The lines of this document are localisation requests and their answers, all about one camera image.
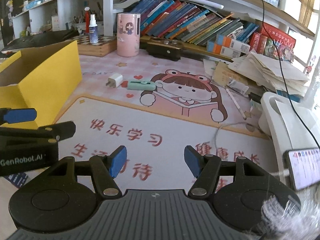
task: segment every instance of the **white cable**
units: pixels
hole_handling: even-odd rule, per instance
[[[224,127],[228,127],[228,126],[232,126],[232,125],[237,125],[237,124],[248,124],[248,125],[251,125],[252,127],[258,129],[260,132],[262,132],[263,134],[267,135],[266,133],[264,133],[259,127],[253,125],[253,124],[250,124],[250,123],[247,123],[247,122],[236,122],[236,123],[228,123],[228,124],[225,124],[225,125],[222,125],[218,128],[218,130],[216,131],[216,133],[214,134],[213,136],[213,143],[214,143],[214,147],[216,148],[216,150],[218,149],[217,147],[217,136],[218,136],[218,133],[219,131],[224,128]],[[274,177],[278,177],[280,175],[283,175],[284,177],[288,177],[290,176],[290,172],[289,172],[289,169],[286,169],[284,171],[278,171],[278,172],[273,172],[273,173],[270,173],[270,175],[274,176]]]

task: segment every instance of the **cartoon girl illustration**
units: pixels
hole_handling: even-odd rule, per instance
[[[156,95],[161,94],[161,97],[178,101],[189,108],[197,105],[211,106],[211,118],[215,122],[222,122],[228,117],[219,88],[211,84],[206,76],[169,69],[165,74],[155,75],[151,81],[156,83],[156,89],[141,93],[140,102],[144,106],[152,106],[156,102]]]
[[[125,30],[126,30],[127,34],[131,35],[132,31],[133,31],[133,23],[128,22],[125,25]]]

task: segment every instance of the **black cable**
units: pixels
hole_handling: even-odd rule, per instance
[[[316,140],[315,136],[314,136],[314,135],[313,135],[313,133],[310,131],[310,129],[306,126],[306,124],[303,122],[303,120],[301,119],[301,117],[298,115],[297,111],[296,111],[296,110],[294,109],[294,107],[293,107],[292,101],[291,101],[291,99],[290,99],[290,94],[289,94],[289,92],[288,92],[287,83],[285,82],[285,78],[284,78],[284,75],[283,75],[282,65],[281,65],[281,59],[280,59],[280,53],[279,53],[278,47],[276,46],[276,43],[274,42],[274,40],[273,40],[273,39],[272,39],[272,37],[270,36],[269,32],[268,32],[268,31],[266,30],[266,28],[264,27],[264,14],[265,14],[265,8],[264,8],[264,1],[263,1],[263,0],[261,0],[261,1],[262,1],[262,5],[263,5],[262,27],[263,27],[263,29],[267,32],[267,34],[268,34],[268,36],[270,37],[270,39],[272,40],[272,43],[273,43],[273,45],[275,46],[276,51],[277,51],[277,53],[278,53],[278,59],[279,59],[279,63],[280,63],[281,75],[282,75],[282,78],[283,78],[283,82],[284,82],[285,90],[286,90],[286,92],[287,92],[287,94],[288,94],[288,98],[289,98],[289,101],[290,101],[291,107],[292,107],[292,109],[293,109],[294,113],[296,114],[296,116],[299,118],[299,120],[300,120],[300,121],[301,121],[301,123],[303,124],[303,126],[304,126],[304,127],[308,130],[308,132],[311,134],[311,136],[312,136],[312,137],[313,137],[313,139],[315,140],[315,142],[316,142],[316,144],[317,144],[318,148],[320,149],[320,146],[319,146],[319,144],[318,144],[318,142],[317,142],[317,140]]]

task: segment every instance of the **pen holder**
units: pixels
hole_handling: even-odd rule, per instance
[[[279,9],[286,12],[298,21],[301,10],[301,2],[299,0],[280,0]]]

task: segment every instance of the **pink cylindrical container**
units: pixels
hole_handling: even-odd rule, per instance
[[[121,57],[133,57],[139,53],[140,14],[119,13],[117,28],[117,54]]]

